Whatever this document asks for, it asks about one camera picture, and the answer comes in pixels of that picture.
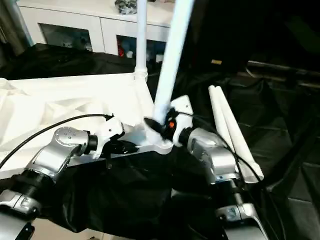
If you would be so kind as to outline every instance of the cabinet door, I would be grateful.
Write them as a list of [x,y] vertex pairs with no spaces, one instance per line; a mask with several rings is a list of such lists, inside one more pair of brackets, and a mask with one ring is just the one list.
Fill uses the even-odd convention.
[[105,52],[99,17],[23,6],[20,11],[34,44]]
[[[101,18],[104,48],[107,54],[118,55],[117,36],[137,37],[138,26],[136,22]],[[146,26],[146,39],[157,42],[167,42],[169,27],[148,24]]]

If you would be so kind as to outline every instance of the white cabinet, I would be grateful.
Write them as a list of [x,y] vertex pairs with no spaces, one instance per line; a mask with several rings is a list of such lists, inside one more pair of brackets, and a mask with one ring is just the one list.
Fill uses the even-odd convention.
[[[121,15],[114,0],[19,0],[33,43],[118,55],[117,36],[137,37],[137,15]],[[166,42],[174,4],[147,3],[147,39]]]
[[70,12],[20,7],[33,43],[92,48],[105,52],[100,18]]

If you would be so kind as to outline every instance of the shelf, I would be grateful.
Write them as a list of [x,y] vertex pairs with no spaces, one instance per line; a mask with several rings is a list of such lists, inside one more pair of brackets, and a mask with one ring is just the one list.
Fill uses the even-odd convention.
[[[137,14],[119,14],[115,0],[19,0],[20,7],[53,10],[100,18],[137,22]],[[147,24],[170,27],[174,3],[148,2]]]

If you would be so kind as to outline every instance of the white pipe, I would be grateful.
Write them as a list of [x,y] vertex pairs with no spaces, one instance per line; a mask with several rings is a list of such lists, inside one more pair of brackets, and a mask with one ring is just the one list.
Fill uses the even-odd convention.
[[139,101],[141,122],[144,117],[153,115],[154,102],[148,86],[147,69],[147,0],[137,1],[137,38],[136,38],[136,66],[134,69],[134,87]]
[[[264,174],[261,171],[260,166],[255,162],[254,158],[252,157],[247,142],[244,136],[242,135],[236,118],[231,111],[231,108],[221,87],[217,86],[215,88],[215,93],[219,94],[219,103],[223,111],[224,120],[228,127],[228,131],[236,154],[238,154],[241,158],[248,162],[250,166],[253,168],[253,170],[257,173],[257,175],[260,177],[260,179],[263,179]],[[241,164],[240,167],[243,173],[243,177],[247,183],[256,183],[258,181],[246,165]]]
[[223,137],[223,139],[228,143],[233,152],[235,152],[234,145],[231,141],[227,123],[225,121],[224,113],[220,106],[219,93],[217,92],[215,86],[209,86],[209,95],[211,100],[212,112],[214,116],[214,122],[216,131]]
[[147,80],[147,0],[137,1],[136,75]]
[[177,0],[154,102],[153,119],[164,124],[195,0]]

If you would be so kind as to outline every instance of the black cloth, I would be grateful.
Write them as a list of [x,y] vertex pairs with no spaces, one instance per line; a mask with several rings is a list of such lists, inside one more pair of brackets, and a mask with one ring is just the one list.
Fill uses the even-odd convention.
[[[0,77],[130,73],[134,67],[131,59],[37,44],[0,69]],[[158,71],[149,73],[153,98],[158,78]],[[222,87],[265,174],[252,195],[269,238],[277,239],[275,231],[282,239],[279,215],[286,239],[319,239],[319,89],[181,70],[172,99],[188,95],[194,113],[214,123],[210,85]],[[6,184],[0,181],[1,187]],[[191,238],[193,230],[212,236],[217,231],[213,226],[219,226],[211,204],[219,196],[210,195],[201,167],[183,148],[168,155],[148,152],[69,167],[52,196],[43,217],[74,232],[90,228],[138,240],[196,239]]]

